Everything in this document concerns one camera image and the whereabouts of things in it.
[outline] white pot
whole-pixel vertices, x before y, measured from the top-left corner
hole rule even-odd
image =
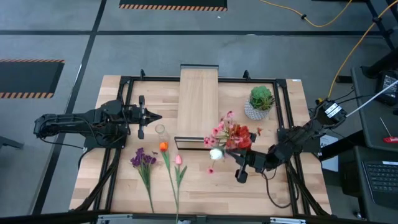
[[[257,109],[254,109],[253,105],[250,104],[249,100],[250,99],[248,99],[246,101],[246,103],[244,104],[244,113],[246,114],[246,116],[248,118],[260,120],[260,119],[265,118],[269,114],[269,111],[271,110],[272,106],[268,110],[265,110],[265,111],[257,110]]]

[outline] white cable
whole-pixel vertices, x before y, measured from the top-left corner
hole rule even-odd
[[[353,112],[347,114],[346,118],[351,116],[353,113],[359,111],[362,107],[366,106],[370,101],[374,100],[376,97],[378,97],[381,93],[384,93],[386,90],[390,89],[392,86],[398,83],[398,80],[395,81],[393,84],[387,86],[385,89],[381,90],[378,94],[376,94],[374,97],[372,97],[370,100],[368,100],[366,103],[362,104],[359,108],[356,108]]]

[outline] white flower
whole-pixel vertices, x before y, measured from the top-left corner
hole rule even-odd
[[[219,149],[210,150],[210,159],[218,160],[223,158],[223,151]]]

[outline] keyboard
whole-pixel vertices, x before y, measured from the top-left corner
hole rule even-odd
[[[362,162],[373,202],[398,209],[398,162]]]

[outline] purple flower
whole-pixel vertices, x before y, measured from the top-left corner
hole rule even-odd
[[[143,148],[143,147],[137,149],[137,152],[136,152],[137,156],[138,156],[138,155],[141,155],[141,154],[143,154],[143,153],[144,153],[144,148]]]
[[[145,155],[144,148],[139,148],[136,152],[136,157],[133,157],[130,162],[134,167],[139,167],[141,165],[149,166],[156,162],[156,158]]]

